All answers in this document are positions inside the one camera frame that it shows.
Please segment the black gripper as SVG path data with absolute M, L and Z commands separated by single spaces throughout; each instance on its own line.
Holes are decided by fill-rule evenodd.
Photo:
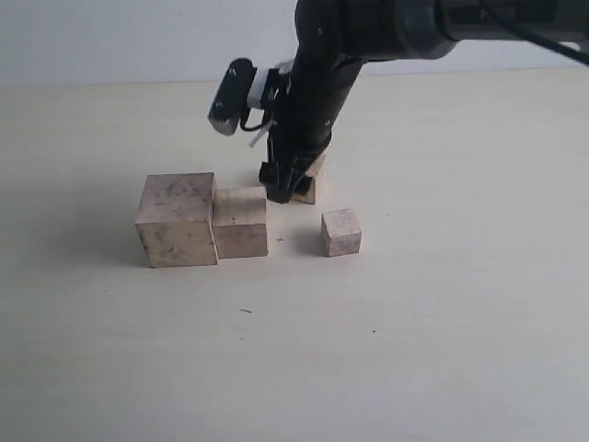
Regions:
M 268 162 L 262 162 L 259 171 L 269 201 L 288 204 L 290 193 L 309 192 L 311 178 L 306 171 L 327 149 L 333 126 L 363 67 L 363 59 L 350 55 L 296 52 L 277 97 Z

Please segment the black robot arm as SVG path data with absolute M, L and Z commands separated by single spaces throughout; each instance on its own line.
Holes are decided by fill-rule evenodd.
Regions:
M 288 203 L 327 149 L 366 64 L 438 60 L 461 41 L 524 41 L 588 63 L 585 1 L 299 1 L 298 47 L 278 89 L 260 182 Z

